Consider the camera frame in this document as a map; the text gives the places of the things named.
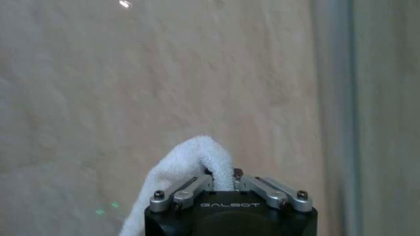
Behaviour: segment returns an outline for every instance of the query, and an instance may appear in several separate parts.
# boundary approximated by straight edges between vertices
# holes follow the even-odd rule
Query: white towel
[[[205,168],[213,175],[214,191],[233,190],[230,155],[209,136],[197,136],[178,144],[149,171],[119,236],[143,234],[143,210],[154,191],[185,177],[201,175]]]

